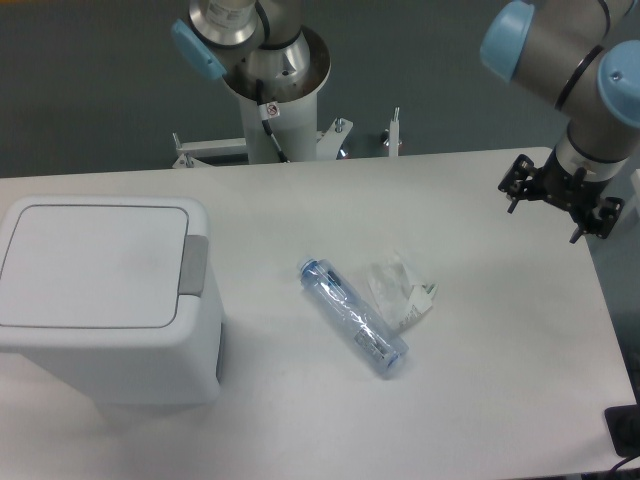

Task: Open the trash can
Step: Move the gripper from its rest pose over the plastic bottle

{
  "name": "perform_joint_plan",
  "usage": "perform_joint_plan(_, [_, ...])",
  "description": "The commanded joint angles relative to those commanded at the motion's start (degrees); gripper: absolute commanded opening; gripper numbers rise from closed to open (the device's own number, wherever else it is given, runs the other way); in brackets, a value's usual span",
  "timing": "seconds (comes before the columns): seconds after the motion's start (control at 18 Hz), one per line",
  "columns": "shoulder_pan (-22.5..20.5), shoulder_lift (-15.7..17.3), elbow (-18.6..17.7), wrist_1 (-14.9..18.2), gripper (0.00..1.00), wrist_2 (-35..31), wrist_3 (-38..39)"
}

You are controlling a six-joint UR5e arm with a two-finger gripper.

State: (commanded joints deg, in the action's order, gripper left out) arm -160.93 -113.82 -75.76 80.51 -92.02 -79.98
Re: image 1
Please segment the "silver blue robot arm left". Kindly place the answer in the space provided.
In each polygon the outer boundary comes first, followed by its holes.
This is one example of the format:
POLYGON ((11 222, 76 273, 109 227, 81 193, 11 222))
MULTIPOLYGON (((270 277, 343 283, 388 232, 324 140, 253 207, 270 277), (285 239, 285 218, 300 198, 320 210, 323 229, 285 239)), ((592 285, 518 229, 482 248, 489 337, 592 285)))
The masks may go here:
POLYGON ((236 97, 250 163, 339 158, 352 124, 338 118, 326 132, 317 129, 331 59, 303 25, 301 2, 192 1, 171 36, 195 71, 222 79, 236 97))

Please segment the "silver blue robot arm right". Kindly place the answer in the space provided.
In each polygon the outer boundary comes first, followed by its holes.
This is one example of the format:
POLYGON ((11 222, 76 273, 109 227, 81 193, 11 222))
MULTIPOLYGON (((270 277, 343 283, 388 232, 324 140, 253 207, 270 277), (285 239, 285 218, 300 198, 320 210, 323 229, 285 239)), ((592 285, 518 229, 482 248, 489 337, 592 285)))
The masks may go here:
POLYGON ((498 185, 513 206, 544 201, 569 213, 571 239, 607 238, 624 200, 603 192, 639 146, 639 43, 602 40, 636 1, 508 3, 487 30, 482 63, 548 101, 569 124, 545 164, 519 155, 498 185))

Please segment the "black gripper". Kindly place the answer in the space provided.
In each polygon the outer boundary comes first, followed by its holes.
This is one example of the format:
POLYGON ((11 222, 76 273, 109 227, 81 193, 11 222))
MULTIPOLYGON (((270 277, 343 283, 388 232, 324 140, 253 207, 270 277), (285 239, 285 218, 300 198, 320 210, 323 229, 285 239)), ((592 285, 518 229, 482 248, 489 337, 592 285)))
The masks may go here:
POLYGON ((530 200, 542 200, 569 212, 576 229, 569 242, 575 244, 581 237, 594 235, 607 239, 621 217, 624 200, 618 197, 600 198, 608 185, 607 180, 588 181, 586 174, 568 173, 560 164, 556 150, 549 155, 539 170, 525 154, 516 157, 498 184, 498 190, 510 201, 507 209, 512 214, 525 198, 530 185, 530 200))

